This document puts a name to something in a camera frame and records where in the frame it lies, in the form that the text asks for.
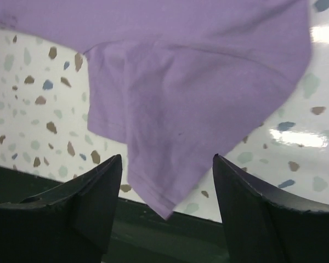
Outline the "purple t-shirt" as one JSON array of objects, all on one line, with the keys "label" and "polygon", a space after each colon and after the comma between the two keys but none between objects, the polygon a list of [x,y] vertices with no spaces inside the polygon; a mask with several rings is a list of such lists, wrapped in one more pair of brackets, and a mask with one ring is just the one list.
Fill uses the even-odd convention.
[{"label": "purple t-shirt", "polygon": [[127,145],[128,183],[164,219],[311,56],[308,1],[0,1],[0,25],[86,56],[88,129]]}]

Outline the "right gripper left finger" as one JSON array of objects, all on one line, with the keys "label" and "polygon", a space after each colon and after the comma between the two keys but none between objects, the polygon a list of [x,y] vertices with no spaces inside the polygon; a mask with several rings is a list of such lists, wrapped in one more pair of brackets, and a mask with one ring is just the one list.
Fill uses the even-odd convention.
[{"label": "right gripper left finger", "polygon": [[0,166],[0,262],[101,262],[121,177],[120,155],[67,182]]}]

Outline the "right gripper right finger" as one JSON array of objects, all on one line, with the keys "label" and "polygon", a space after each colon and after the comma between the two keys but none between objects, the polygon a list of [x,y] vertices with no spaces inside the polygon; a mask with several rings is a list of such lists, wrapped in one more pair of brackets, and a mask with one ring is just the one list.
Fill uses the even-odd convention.
[{"label": "right gripper right finger", "polygon": [[329,204],[284,191],[220,155],[213,177],[231,262],[329,263]]}]

